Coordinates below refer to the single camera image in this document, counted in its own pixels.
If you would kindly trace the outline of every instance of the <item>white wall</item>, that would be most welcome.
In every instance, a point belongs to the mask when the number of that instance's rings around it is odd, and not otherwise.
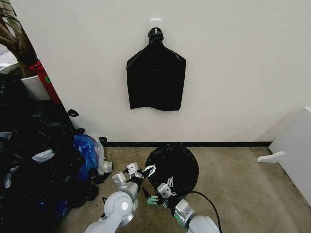
[[[11,2],[75,124],[109,141],[269,141],[310,105],[310,0]],[[129,107],[153,17],[187,60],[178,112]]]

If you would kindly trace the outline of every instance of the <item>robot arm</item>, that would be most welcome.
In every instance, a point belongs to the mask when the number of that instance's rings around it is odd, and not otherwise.
[[[184,199],[177,204],[174,217],[182,228],[188,229],[187,233],[219,233],[210,217],[198,215]]]
[[[110,195],[105,202],[105,216],[89,225],[85,233],[114,233],[118,226],[127,225],[133,219],[134,211],[138,206],[137,194],[142,181],[145,177],[151,176],[155,169],[155,166],[152,165],[139,171],[137,164],[131,163],[127,166],[127,172],[130,175],[127,182],[125,182],[126,178],[122,172],[114,175],[112,180],[118,190]],[[216,224],[210,217],[197,214],[184,199],[177,202],[177,199],[174,198],[176,193],[171,191],[172,186],[173,178],[169,178],[168,184],[162,183],[157,188],[161,200],[158,196],[149,196],[148,203],[163,202],[163,206],[171,208],[179,225],[188,229],[188,233],[219,233]]]
[[[171,209],[172,215],[183,229],[188,229],[188,233],[220,233],[210,217],[197,214],[184,199],[178,202],[175,198],[176,193],[171,190],[172,187],[173,178],[170,177],[167,184],[162,183],[157,188],[157,193],[161,196],[160,201],[163,202],[163,206]],[[151,196],[148,200],[150,202],[151,199],[154,200],[155,198],[158,199],[158,196]]]
[[[105,202],[105,216],[89,225],[85,233],[114,233],[119,225],[127,225],[133,219],[134,211],[138,206],[137,194],[142,181],[152,175],[155,169],[155,166],[148,166],[139,172],[137,164],[131,163],[127,166],[130,175],[127,182],[122,172],[114,175],[112,181],[118,190]]]

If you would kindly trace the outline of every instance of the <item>black plastic bag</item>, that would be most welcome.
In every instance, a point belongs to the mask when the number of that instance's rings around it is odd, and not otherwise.
[[[148,37],[149,44],[127,62],[131,109],[179,110],[186,60],[163,45],[160,28],[150,29]]]

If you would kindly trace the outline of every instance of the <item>tree branch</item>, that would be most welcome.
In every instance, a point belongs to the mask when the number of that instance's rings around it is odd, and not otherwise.
[[[14,41],[8,40],[8,39],[0,36],[0,44],[3,44],[6,47],[13,47],[14,46]]]
[[[0,23],[0,35],[7,40],[15,41],[15,37],[11,34],[11,32]]]

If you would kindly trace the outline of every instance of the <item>pile of black bags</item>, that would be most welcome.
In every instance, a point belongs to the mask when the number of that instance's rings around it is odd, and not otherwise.
[[[85,160],[73,148],[75,133],[62,105],[32,101],[19,77],[0,75],[0,232],[46,232],[97,196],[76,178]],[[32,159],[49,149],[49,160]]]

